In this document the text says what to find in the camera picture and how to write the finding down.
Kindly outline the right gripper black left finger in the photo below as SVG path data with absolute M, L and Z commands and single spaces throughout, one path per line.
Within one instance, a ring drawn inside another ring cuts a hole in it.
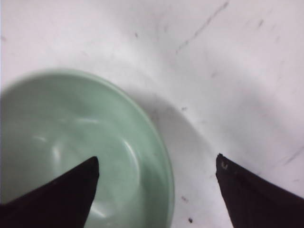
M 93 156 L 49 183 L 0 206 L 2 228 L 82 228 L 95 198 Z

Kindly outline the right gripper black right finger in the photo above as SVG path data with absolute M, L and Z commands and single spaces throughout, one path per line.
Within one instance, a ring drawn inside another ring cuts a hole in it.
M 222 154 L 216 177 L 233 227 L 302 228 L 304 199 L 248 171 Z

